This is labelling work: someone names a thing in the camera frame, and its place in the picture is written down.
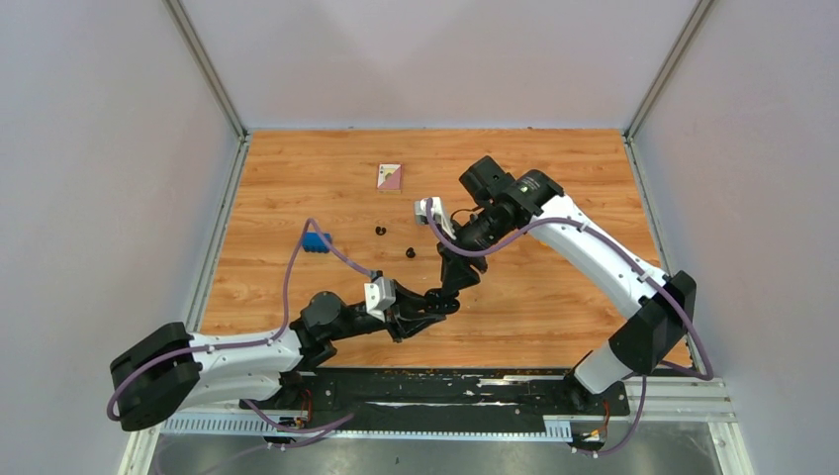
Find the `black earbud charging case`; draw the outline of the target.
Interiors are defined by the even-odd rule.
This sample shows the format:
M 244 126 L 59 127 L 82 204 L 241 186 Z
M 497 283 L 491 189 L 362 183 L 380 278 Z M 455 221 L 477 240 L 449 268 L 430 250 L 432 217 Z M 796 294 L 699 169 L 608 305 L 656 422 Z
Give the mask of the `black earbud charging case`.
M 460 309 L 459 292 L 446 293 L 441 288 L 429 289 L 423 295 L 423 308 L 427 314 L 448 316 Z

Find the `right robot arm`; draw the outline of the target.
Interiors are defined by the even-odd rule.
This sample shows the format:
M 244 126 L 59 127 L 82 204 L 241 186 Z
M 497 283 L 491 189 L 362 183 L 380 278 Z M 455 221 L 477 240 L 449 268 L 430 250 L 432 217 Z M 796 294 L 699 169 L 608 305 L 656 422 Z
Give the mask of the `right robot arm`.
M 468 223 L 455 224 L 438 197 L 415 203 L 417 221 L 430 226 L 439 240 L 443 293 L 478 284 L 487 255 L 529 236 L 580 270 L 626 319 L 572 369 L 564 389 L 574 411 L 589 413 L 612 384 L 650 374 L 693 331 L 695 279 L 685 271 L 669 275 L 629 251 L 544 172 L 531 169 L 515 178 L 484 156 L 459 181 L 478 207 Z

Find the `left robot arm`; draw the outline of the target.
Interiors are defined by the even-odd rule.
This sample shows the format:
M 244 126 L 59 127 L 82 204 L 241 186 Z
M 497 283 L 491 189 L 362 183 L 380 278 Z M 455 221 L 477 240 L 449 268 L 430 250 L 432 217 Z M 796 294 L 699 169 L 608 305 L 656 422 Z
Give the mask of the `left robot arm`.
M 456 313 L 458 297 L 442 288 L 419 294 L 379 278 L 365 284 L 364 299 L 355 304 L 331 291 L 315 294 L 283 330 L 207 335 L 188 332 L 181 322 L 164 324 L 110 363 L 114 392 L 106 415 L 122 430 L 137 431 L 226 400 L 293 408 L 304 385 L 292 374 L 334 357 L 336 341 L 385 332 L 401 342 Z

